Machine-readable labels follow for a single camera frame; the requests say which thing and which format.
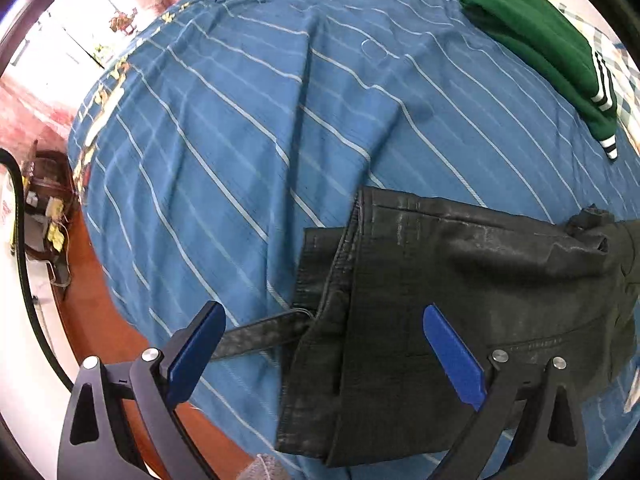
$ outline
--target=black cable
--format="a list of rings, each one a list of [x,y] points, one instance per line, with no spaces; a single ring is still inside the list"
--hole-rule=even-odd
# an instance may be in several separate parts
[[[65,388],[71,391],[74,387],[73,381],[69,379],[68,375],[62,369],[60,362],[56,358],[51,350],[47,338],[45,338],[38,315],[36,314],[36,307],[33,304],[33,295],[31,294],[31,287],[29,286],[29,275],[27,274],[27,257],[24,253],[24,188],[22,187],[22,175],[20,174],[20,167],[15,161],[11,153],[7,150],[0,148],[0,164],[4,165],[11,176],[12,183],[14,184],[15,195],[15,254],[18,260],[18,277],[20,278],[20,288],[22,289],[22,298],[24,300],[24,306],[27,310],[27,316],[29,316],[29,322],[31,323],[31,329],[38,340],[40,349],[47,358],[52,370],[58,376]]]

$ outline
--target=wooden floor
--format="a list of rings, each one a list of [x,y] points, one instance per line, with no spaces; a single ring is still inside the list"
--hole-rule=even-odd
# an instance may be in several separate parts
[[[113,306],[79,208],[69,227],[69,239],[72,281],[65,298],[57,303],[76,359],[80,363],[89,355],[97,355],[106,364],[135,359],[148,347],[148,343]],[[132,401],[127,401],[125,409],[144,460],[159,476],[168,478],[146,435],[137,408]],[[199,410],[185,403],[176,411],[221,480],[234,480],[251,462],[251,457],[214,427]]]

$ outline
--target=bed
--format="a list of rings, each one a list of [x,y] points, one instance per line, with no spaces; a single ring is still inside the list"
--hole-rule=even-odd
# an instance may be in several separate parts
[[[113,302],[161,346],[212,298],[228,328],[286,310],[303,229],[343,226],[363,184],[554,223],[592,203],[638,218],[632,117],[611,163],[458,0],[181,0],[96,83],[68,154]],[[640,418],[623,411],[639,356],[583,405],[592,479]],[[242,356],[209,365],[191,402],[295,479],[424,479],[444,455],[279,454],[279,386],[277,354]]]

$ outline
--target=metal screw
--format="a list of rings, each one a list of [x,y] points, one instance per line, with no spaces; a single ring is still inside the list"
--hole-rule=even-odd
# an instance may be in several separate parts
[[[147,348],[144,352],[142,352],[142,360],[143,361],[155,361],[158,359],[160,352],[157,348]]]
[[[509,354],[504,350],[494,350],[494,353],[491,354],[491,357],[494,358],[494,361],[497,363],[505,363],[509,360]]]
[[[98,364],[98,358],[95,355],[90,355],[87,359],[82,361],[82,366],[87,370],[90,370],[91,368],[95,368],[97,364]]]
[[[558,370],[564,370],[566,368],[566,361],[561,357],[554,357],[553,364]]]

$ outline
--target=green sweater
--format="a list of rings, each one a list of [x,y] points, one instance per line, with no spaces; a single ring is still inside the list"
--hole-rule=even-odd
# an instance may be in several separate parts
[[[618,126],[612,75],[600,53],[547,0],[460,0],[465,15],[567,99],[615,160]]]

